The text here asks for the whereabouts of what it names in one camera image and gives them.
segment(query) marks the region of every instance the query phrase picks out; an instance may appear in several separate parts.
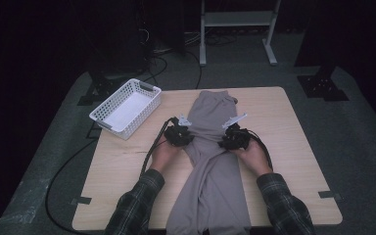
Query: white plastic basket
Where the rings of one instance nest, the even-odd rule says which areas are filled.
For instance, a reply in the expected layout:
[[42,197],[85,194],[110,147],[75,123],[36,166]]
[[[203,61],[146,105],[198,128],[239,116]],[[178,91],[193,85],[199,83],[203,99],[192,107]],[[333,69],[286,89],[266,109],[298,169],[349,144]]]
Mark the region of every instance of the white plastic basket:
[[90,118],[102,128],[127,140],[161,103],[161,88],[129,79],[97,107]]

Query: metal frame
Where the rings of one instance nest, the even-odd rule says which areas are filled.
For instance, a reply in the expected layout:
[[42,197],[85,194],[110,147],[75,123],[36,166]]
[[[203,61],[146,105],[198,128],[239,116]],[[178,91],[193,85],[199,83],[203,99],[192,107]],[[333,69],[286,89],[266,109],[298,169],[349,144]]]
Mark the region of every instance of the metal frame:
[[248,25],[269,25],[267,38],[262,40],[264,50],[272,66],[277,65],[277,60],[271,49],[271,39],[276,25],[281,0],[276,1],[273,11],[262,12],[221,12],[207,13],[205,0],[201,3],[201,43],[200,43],[200,65],[207,64],[206,52],[206,27],[207,26],[248,26]]

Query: cable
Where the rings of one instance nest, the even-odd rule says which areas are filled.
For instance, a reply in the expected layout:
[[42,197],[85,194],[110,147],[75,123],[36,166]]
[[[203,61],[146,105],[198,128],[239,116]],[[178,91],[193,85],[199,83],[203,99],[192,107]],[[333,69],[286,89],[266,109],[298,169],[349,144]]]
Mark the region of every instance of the cable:
[[249,129],[242,129],[242,130],[233,130],[232,132],[243,135],[245,134],[244,131],[247,131],[250,137],[254,139],[256,142],[258,142],[258,145],[261,147],[261,149],[263,150],[266,156],[268,166],[273,170],[273,164],[271,162],[271,157],[270,157],[270,154],[268,153],[267,147],[265,146],[265,144],[261,141],[260,137],[254,131],[249,130]]
[[143,173],[145,173],[145,171],[146,171],[146,165],[148,164],[149,158],[151,157],[151,155],[154,152],[155,148],[157,148],[158,146],[160,146],[161,144],[163,144],[163,142],[161,144],[158,144],[158,142],[160,141],[160,138],[164,134],[165,129],[166,129],[166,127],[167,127],[167,125],[169,124],[170,121],[171,121],[171,118],[168,119],[164,123],[163,127],[161,128],[160,132],[158,133],[157,138],[155,139],[154,143],[152,144],[151,149],[148,151],[148,154],[146,154],[145,161],[143,162],[142,169],[140,170],[140,176],[139,176],[139,178],[142,177]]
[[53,215],[50,213],[50,210],[49,210],[49,207],[48,207],[48,199],[49,199],[49,196],[50,196],[50,192],[51,192],[51,188],[53,187],[53,183],[55,182],[55,180],[57,179],[58,175],[60,174],[60,172],[63,171],[63,169],[66,167],[66,165],[71,161],[73,160],[79,153],[81,153],[81,151],[83,151],[84,149],[86,149],[88,146],[90,146],[92,143],[96,142],[97,139],[93,139],[92,141],[90,141],[88,144],[86,144],[84,147],[82,147],[81,149],[79,149],[77,152],[75,152],[60,168],[59,170],[57,171],[57,173],[54,175],[54,177],[51,179],[50,181],[50,184],[48,185],[48,189],[47,189],[47,194],[45,195],[45,211],[47,213],[47,216],[48,218],[50,218],[50,220],[55,224],[57,225],[59,228],[65,230],[65,231],[68,231],[70,233],[74,233],[74,234],[81,234],[81,235],[91,235],[91,234],[88,234],[88,233],[84,233],[84,232],[79,232],[79,231],[76,231],[76,230],[73,230],[73,229],[70,229],[70,228],[67,228],[65,226],[63,226],[62,224],[60,224],[54,217]]
[[227,36],[218,36],[218,35],[213,35],[207,37],[207,42],[206,44],[208,46],[213,46],[213,47],[222,47],[231,43],[234,43],[237,41],[237,35],[231,35],[233,39],[228,38]]
[[[195,42],[200,42],[200,32],[184,32],[184,34],[195,34],[195,36],[193,36],[192,38],[189,38],[189,39],[186,39],[185,40],[185,46],[188,47],[188,46],[196,46],[198,44],[194,44]],[[167,53],[171,53],[173,52],[174,49],[173,48],[166,48],[166,49],[157,49],[157,50],[154,50],[153,53],[156,54],[157,56],[161,56],[161,55],[164,55],[164,54],[167,54]]]
[[198,67],[200,68],[200,75],[198,76],[197,85],[195,85],[195,89],[198,89],[198,87],[200,86],[201,78],[203,76],[203,68],[200,65],[200,60],[198,60],[197,56],[194,53],[189,52],[189,51],[185,51],[185,52],[190,54],[191,56],[193,56],[195,58],[195,60],[197,61]]
[[149,41],[149,31],[144,29],[144,28],[139,28],[139,31],[144,31],[146,32],[146,39],[145,39],[145,42],[148,42]]
[[148,77],[148,78],[145,78],[145,79],[143,80],[143,81],[145,81],[145,82],[146,82],[147,80],[151,79],[151,78],[153,78],[153,79],[156,81],[156,76],[159,75],[159,74],[161,74],[161,73],[163,73],[163,72],[166,70],[166,68],[167,68],[167,61],[166,61],[165,59],[160,58],[160,57],[153,57],[153,59],[158,59],[158,60],[163,61],[163,62],[164,62],[164,67],[163,67],[158,73],[156,73],[156,74],[152,74],[151,71],[149,70],[149,73],[151,74],[151,76]]

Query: black tape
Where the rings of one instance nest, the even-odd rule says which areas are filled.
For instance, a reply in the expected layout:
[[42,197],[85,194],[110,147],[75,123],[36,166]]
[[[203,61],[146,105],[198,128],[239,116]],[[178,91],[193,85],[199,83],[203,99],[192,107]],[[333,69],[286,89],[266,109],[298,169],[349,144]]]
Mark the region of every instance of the black tape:
[[331,191],[322,191],[322,192],[318,192],[319,194],[319,197],[321,199],[324,199],[324,198],[334,198],[335,201],[342,201],[344,200],[343,197],[341,197],[340,194],[336,194],[336,193],[333,193]]
[[74,198],[70,202],[70,204],[74,206],[78,204],[90,205],[90,203],[91,203],[91,198],[85,198],[85,197],[79,197],[78,199]]

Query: forearm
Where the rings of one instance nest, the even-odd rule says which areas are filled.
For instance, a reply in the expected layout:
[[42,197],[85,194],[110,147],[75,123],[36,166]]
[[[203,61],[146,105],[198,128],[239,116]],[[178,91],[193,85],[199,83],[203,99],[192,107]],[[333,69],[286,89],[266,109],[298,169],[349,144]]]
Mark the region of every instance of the forearm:
[[147,234],[152,205],[164,184],[159,172],[148,169],[133,189],[118,200],[105,234]]
[[262,175],[258,178],[258,188],[276,234],[315,234],[306,205],[291,194],[282,175]]

